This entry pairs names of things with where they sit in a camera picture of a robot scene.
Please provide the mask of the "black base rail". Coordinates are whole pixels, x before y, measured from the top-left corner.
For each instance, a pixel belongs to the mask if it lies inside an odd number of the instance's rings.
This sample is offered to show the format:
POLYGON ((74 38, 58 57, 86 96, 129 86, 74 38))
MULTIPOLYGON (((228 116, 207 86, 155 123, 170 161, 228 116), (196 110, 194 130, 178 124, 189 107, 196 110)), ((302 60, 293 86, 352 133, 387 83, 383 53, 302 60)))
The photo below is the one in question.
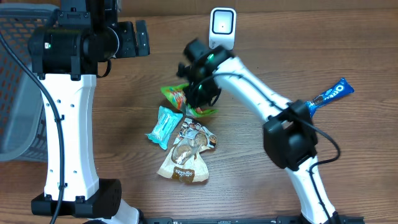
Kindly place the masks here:
MULTIPOLYGON (((104 221, 87 221, 84 224, 102 224, 104 221)), ((304 224, 301 217, 281 216, 277 218, 262 219, 172 219, 172 218, 143 218, 139 223, 145 224, 304 224)), ((363 217, 340 216, 342 224, 365 224, 363 217)))

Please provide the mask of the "green Haribo candy bag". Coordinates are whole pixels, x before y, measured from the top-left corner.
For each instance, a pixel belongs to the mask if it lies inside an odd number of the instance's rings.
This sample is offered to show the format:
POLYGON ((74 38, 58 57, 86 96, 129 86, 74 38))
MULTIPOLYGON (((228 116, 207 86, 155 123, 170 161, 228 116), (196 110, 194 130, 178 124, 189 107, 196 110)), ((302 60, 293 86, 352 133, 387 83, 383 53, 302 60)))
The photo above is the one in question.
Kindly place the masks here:
POLYGON ((176 107, 176 109, 185 113, 186 116, 192 118, 201 118, 205 116, 210 116, 218 112, 218 110, 202 109, 200 107, 192 108, 187 106, 187 98, 183 89, 188 86, 188 83, 175 86, 163 86, 160 88, 163 95, 168 99, 171 104, 176 107))

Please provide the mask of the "blue Oreo pack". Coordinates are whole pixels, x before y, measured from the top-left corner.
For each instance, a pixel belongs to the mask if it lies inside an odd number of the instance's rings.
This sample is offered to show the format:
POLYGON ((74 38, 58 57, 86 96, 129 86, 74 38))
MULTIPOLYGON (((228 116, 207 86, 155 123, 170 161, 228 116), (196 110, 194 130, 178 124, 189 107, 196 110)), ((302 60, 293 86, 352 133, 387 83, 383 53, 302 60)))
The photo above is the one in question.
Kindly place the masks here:
POLYGON ((313 117, 316 111, 321 107, 351 93, 354 93, 354 88, 346 81, 345 78, 341 78, 332 87, 316 96, 312 101, 306 101, 305 104, 309 109, 310 116, 313 117))

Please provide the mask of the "grey plastic basket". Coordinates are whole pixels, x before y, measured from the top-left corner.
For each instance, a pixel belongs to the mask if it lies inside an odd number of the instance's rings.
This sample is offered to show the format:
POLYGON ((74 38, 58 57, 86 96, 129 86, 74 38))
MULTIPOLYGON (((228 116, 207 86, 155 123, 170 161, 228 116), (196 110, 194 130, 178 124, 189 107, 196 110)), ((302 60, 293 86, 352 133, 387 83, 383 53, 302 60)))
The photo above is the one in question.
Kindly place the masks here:
MULTIPOLYGON (((2 3, 1 34, 31 67, 28 40, 57 8, 52 4, 2 3)), ((1 161, 47 161, 42 95, 37 85, 1 47, 1 161)))

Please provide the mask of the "beige cookie bag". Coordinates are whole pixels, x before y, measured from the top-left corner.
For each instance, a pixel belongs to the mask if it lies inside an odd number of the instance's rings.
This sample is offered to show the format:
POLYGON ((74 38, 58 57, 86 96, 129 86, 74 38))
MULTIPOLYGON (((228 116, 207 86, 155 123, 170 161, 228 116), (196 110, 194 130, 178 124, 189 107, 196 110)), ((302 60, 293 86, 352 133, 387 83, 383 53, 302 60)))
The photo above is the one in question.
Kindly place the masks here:
POLYGON ((201 153, 215 148, 218 138, 198 121, 185 118, 173 147, 157 173, 186 184, 203 182, 209 172, 201 153))

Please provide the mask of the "white barcode scanner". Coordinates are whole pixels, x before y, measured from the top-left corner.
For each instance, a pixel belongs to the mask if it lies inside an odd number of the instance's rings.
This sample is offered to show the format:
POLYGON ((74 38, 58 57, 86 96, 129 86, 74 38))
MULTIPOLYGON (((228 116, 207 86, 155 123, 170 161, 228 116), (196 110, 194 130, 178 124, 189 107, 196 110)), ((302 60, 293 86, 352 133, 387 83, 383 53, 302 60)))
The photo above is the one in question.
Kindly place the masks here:
POLYGON ((228 7, 216 7, 210 13, 209 48, 222 45, 227 50, 234 47, 236 35, 236 11, 228 7))

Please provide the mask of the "light teal snack bar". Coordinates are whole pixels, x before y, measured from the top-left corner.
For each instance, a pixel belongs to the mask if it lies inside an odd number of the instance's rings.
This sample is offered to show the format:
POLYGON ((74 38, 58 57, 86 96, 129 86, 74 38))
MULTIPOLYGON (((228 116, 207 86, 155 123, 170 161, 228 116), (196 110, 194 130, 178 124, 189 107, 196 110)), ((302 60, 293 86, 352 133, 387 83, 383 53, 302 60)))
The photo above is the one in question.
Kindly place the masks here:
POLYGON ((157 124, 152 132, 146 134, 146 136, 153 143, 158 144, 163 150, 166 150, 168 141, 182 118, 182 113, 175 113, 166 107, 159 106, 157 124))

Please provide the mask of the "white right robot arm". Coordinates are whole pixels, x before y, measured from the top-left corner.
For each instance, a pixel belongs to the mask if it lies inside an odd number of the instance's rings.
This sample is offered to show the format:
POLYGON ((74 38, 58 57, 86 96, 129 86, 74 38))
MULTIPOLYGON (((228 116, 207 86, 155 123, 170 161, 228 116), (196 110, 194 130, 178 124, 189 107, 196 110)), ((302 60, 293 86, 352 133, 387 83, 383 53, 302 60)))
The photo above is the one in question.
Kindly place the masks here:
POLYGON ((285 170, 300 200, 306 223, 339 223, 340 217, 324 189, 318 166, 337 158, 318 160, 318 135, 336 141, 314 126, 307 105, 290 101, 251 73, 232 51, 218 46, 210 49, 200 40, 189 42, 184 51, 189 65, 180 63, 177 76, 186 78, 186 104, 191 108, 213 105, 226 90, 262 121, 263 146, 271 161, 285 170))

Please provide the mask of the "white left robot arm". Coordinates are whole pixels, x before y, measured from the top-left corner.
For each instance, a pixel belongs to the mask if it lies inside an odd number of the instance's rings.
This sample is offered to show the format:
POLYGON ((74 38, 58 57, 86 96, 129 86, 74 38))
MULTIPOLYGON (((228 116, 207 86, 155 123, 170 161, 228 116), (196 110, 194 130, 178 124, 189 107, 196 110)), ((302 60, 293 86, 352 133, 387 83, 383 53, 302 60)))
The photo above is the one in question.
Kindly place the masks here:
POLYGON ((93 99, 98 64, 150 53, 146 22, 118 21, 119 1, 62 1, 28 42, 47 128, 47 178, 31 202, 34 215, 88 223, 143 222, 122 198, 118 179, 98 177, 93 155, 93 99))

